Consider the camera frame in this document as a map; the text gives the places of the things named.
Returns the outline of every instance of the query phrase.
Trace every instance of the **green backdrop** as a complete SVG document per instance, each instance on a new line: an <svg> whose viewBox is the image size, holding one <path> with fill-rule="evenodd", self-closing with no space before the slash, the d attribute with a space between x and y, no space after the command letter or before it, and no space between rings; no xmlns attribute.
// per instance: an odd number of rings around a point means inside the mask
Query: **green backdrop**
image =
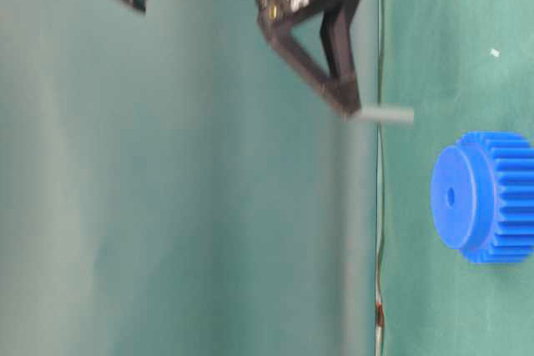
<svg viewBox="0 0 534 356"><path fill-rule="evenodd" d="M382 99L416 109L385 128L385 354L529 354L534 260L476 266L430 211L440 151L470 130L534 139L531 0L384 0ZM491 55L491 50L500 57Z"/></svg>
<svg viewBox="0 0 534 356"><path fill-rule="evenodd" d="M0 4L2 356L372 353L375 127L268 49L253 0Z"/></svg>

